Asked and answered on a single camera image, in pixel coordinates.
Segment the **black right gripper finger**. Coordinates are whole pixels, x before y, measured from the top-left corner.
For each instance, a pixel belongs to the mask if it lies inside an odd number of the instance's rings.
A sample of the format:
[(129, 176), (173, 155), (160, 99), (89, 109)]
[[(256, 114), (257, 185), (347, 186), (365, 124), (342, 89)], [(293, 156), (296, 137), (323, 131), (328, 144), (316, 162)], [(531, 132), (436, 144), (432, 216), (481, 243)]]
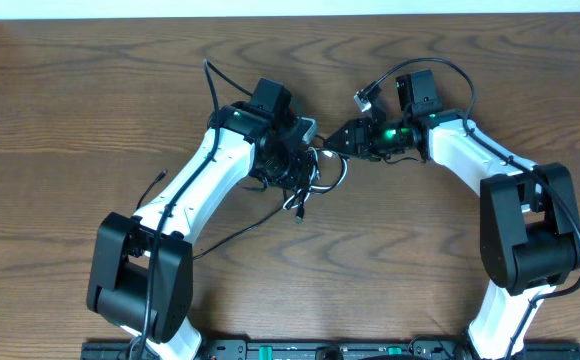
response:
[(364, 119), (349, 120), (327, 139), (336, 139), (338, 141), (352, 140), (356, 142), (358, 145), (363, 144), (365, 142), (365, 120)]
[(345, 157), (360, 158), (362, 156), (359, 145), (352, 140), (338, 141), (336, 139), (327, 139), (325, 148)]

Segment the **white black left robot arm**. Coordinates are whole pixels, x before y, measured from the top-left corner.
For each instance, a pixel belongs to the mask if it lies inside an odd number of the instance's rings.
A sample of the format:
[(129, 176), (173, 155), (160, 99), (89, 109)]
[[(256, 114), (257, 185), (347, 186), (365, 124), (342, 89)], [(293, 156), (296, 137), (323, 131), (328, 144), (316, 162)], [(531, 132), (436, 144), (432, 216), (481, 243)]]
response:
[(188, 313), (198, 236), (247, 176), (291, 191), (308, 185), (305, 149), (316, 132), (315, 120), (288, 107), (226, 105), (211, 114), (199, 149), (153, 200), (130, 217), (106, 216), (97, 230), (86, 305), (133, 335), (130, 356), (197, 356), (202, 336)]

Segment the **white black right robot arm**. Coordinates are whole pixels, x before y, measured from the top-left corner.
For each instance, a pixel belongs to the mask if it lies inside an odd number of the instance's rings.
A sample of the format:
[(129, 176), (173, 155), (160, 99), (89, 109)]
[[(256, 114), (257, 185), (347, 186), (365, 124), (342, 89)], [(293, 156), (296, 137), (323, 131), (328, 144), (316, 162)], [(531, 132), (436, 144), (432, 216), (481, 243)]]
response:
[(569, 170), (516, 156), (458, 109), (408, 104), (400, 121), (389, 122), (374, 105), (362, 107), (369, 116), (348, 121), (325, 140), (327, 149), (369, 161), (416, 149), (479, 197), (489, 285), (465, 352), (512, 358), (542, 303), (580, 289), (580, 220)]

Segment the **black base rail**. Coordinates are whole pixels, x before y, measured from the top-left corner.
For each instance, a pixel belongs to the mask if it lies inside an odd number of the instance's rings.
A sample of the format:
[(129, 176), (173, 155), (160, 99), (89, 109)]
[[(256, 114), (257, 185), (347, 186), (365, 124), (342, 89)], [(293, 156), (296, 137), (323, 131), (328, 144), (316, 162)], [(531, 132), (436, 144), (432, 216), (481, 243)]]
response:
[[(127, 359), (128, 344), (83, 343), (82, 360)], [(292, 359), (479, 359), (467, 343), (449, 339), (418, 338), (389, 343), (252, 342), (214, 340), (201, 345), (193, 359), (292, 360)], [(526, 342), (511, 359), (580, 360), (580, 344), (568, 341)]]

